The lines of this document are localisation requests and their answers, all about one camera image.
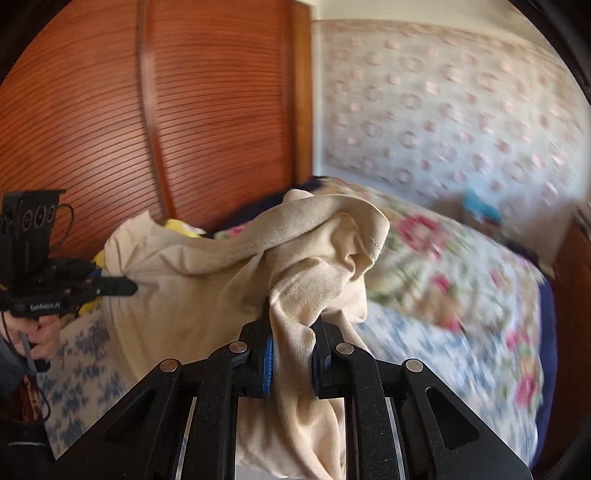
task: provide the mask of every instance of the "camera rig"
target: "camera rig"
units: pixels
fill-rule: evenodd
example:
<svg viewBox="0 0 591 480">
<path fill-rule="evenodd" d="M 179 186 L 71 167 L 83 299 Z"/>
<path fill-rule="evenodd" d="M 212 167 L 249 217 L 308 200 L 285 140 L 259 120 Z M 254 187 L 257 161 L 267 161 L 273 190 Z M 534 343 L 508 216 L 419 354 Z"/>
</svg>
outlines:
<svg viewBox="0 0 591 480">
<path fill-rule="evenodd" d="M 10 192 L 2 200 L 0 215 L 0 310 L 14 317 L 37 319 L 44 315 L 77 313 L 98 296 L 131 296 L 137 285 L 125 277 L 102 277 L 93 262 L 73 258 L 50 258 L 67 238 L 74 221 L 70 205 L 60 204 L 65 190 Z M 63 239 L 50 245 L 57 212 L 72 214 Z M 21 335 L 27 352 L 30 345 Z M 46 361 L 32 362 L 32 372 L 44 372 Z"/>
</svg>

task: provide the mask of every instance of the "hand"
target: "hand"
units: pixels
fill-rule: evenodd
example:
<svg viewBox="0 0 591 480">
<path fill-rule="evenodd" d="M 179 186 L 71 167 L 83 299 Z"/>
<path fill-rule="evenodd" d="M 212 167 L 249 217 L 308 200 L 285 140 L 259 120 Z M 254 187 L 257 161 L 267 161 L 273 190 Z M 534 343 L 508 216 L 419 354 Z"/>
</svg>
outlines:
<svg viewBox="0 0 591 480">
<path fill-rule="evenodd" d="M 27 335 L 29 343 L 36 343 L 31 350 L 33 360 L 50 360 L 60 347 L 60 319 L 57 315 L 40 317 L 39 320 L 20 319 L 13 317 L 10 312 L 4 312 L 4 319 L 8 327 L 8 335 L 17 353 L 26 356 L 19 332 Z M 8 340 L 4 325 L 0 323 L 0 334 Z"/>
</svg>

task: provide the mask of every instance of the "beige fabric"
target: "beige fabric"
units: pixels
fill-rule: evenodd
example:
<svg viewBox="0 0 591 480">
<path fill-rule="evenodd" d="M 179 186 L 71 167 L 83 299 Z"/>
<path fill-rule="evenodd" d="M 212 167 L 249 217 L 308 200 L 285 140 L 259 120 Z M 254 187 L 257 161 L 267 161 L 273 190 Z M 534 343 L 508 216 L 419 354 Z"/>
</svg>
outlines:
<svg viewBox="0 0 591 480">
<path fill-rule="evenodd" d="M 164 358 L 197 361 L 236 340 L 269 296 L 272 394 L 241 399 L 236 460 L 276 476 L 341 479 L 343 403 L 313 397 L 308 326 L 324 313 L 364 346 L 352 323 L 365 320 L 363 274 L 388 228 L 364 200 L 299 190 L 231 239 L 187 238 L 145 213 L 105 246 L 106 273 L 139 285 L 133 297 L 104 299 L 109 333 L 138 380 Z"/>
</svg>

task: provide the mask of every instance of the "patterned wallpaper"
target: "patterned wallpaper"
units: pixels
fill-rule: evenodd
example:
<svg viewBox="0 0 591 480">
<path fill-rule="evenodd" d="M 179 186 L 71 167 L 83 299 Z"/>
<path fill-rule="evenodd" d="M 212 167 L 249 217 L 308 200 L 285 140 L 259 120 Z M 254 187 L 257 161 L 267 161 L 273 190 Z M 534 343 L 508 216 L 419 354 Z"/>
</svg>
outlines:
<svg viewBox="0 0 591 480">
<path fill-rule="evenodd" d="M 590 108 L 560 59 L 428 25 L 317 26 L 323 174 L 452 217 L 473 189 L 508 236 L 553 259 L 591 163 Z"/>
</svg>

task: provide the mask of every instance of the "wooden louvered door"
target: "wooden louvered door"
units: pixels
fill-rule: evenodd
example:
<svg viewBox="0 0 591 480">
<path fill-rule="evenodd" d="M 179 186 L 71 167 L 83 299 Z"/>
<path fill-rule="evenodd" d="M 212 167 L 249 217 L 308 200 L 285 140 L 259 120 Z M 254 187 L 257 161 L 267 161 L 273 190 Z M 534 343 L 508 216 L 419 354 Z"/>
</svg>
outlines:
<svg viewBox="0 0 591 480">
<path fill-rule="evenodd" d="M 124 219 L 162 215 L 141 118 L 137 12 L 137 0 L 74 0 L 0 86 L 0 191 L 67 189 L 76 223 L 61 254 L 92 257 Z"/>
<path fill-rule="evenodd" d="M 89 258 L 144 210 L 211 228 L 287 188 L 290 1 L 71 1 L 0 86 L 0 194 L 67 189 L 59 254 Z"/>
<path fill-rule="evenodd" d="M 293 180 L 288 1 L 154 0 L 155 91 L 177 216 L 204 228 Z"/>
</svg>

